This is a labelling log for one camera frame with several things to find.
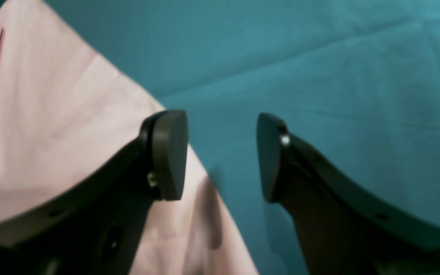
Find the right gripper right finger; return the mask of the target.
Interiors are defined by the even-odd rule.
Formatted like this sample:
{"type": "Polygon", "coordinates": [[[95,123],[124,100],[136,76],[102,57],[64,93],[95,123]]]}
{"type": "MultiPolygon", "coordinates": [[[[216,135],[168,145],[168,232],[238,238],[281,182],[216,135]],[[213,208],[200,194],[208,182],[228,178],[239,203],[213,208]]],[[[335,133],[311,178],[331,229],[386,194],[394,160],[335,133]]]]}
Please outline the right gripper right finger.
{"type": "Polygon", "coordinates": [[[285,122],[256,127],[264,199],[290,214],[311,275],[440,275],[440,226],[354,183],[285,122]]]}

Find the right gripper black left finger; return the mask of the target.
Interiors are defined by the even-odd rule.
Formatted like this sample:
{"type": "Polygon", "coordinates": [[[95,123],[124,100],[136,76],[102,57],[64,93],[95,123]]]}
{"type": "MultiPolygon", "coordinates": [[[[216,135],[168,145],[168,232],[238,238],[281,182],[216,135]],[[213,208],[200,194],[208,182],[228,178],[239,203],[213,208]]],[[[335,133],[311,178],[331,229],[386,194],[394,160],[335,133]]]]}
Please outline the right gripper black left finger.
{"type": "Polygon", "coordinates": [[[0,222],[0,275],[127,275],[155,201],[182,197],[183,110],[155,113],[139,136],[77,186],[0,222]]]}

